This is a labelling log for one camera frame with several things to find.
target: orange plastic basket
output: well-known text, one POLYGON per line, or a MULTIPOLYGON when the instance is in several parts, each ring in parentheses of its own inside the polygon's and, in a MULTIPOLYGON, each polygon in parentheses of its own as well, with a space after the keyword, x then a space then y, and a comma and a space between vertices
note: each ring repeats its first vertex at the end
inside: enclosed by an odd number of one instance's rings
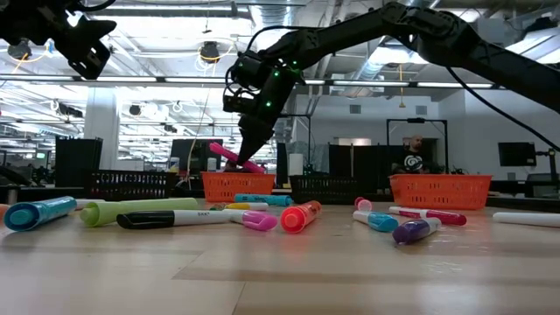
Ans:
POLYGON ((208 202, 234 202, 237 193, 272 194, 275 174, 202 172, 208 202))
POLYGON ((411 175, 390 177, 401 207, 480 210, 487 203, 491 175, 411 175))

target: robotic arm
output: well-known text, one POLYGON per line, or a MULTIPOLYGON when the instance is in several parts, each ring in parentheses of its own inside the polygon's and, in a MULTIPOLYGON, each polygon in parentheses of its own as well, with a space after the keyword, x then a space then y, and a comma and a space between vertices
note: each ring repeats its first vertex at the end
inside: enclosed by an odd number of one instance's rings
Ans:
POLYGON ((9 0, 2 9, 0 0, 0 39, 16 46, 29 39, 36 45, 54 41, 68 65, 86 79, 97 79, 109 60, 110 52, 100 41, 116 27, 113 21, 90 21, 81 17, 75 27, 67 21, 67 11, 98 11, 111 5, 84 7, 80 0, 9 0))
POLYGON ((430 63, 462 67, 560 113, 557 70, 487 43, 450 12, 388 3, 330 27, 286 33, 258 53, 249 49, 240 53, 226 79, 241 87, 234 91, 227 84, 234 95, 224 93, 224 110, 242 114, 238 163, 251 158, 272 137, 295 84, 305 84, 303 69, 329 53, 383 35, 399 40, 430 63))

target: black plastic crate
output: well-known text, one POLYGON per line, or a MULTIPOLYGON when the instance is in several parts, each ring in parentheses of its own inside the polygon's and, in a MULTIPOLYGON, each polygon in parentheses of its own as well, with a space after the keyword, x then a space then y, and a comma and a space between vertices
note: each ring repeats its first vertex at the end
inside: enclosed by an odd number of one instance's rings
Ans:
POLYGON ((316 200, 324 205, 353 205, 356 198, 374 191, 356 178, 290 176, 290 183, 296 203, 316 200))
POLYGON ((151 200, 171 197, 177 174, 154 171, 90 171, 86 194, 106 201, 151 200))

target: blue marker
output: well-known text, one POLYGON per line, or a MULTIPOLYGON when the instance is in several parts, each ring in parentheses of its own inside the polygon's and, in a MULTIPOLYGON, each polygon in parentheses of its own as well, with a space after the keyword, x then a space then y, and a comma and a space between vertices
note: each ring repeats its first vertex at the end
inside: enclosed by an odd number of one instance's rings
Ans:
POLYGON ((290 196, 273 196, 273 195, 254 195, 254 194, 236 194, 235 202, 266 202, 270 206, 287 207, 294 200, 290 196))
POLYGON ((370 228, 379 232, 393 232, 399 226, 399 222, 385 213, 369 211, 354 211, 353 219, 368 224, 370 228))
POLYGON ((14 231, 28 231, 48 221, 67 215, 78 204, 72 197, 36 202, 21 202, 11 206, 3 216, 4 224, 14 231))

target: man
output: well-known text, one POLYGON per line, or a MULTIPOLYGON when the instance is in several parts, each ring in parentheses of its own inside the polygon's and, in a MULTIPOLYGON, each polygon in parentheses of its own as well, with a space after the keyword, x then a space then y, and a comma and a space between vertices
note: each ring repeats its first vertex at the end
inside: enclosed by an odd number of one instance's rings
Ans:
POLYGON ((402 155, 391 165, 394 174, 426 174, 429 172, 424 165, 422 154, 422 136, 415 135, 410 139, 408 148, 404 149, 402 155))

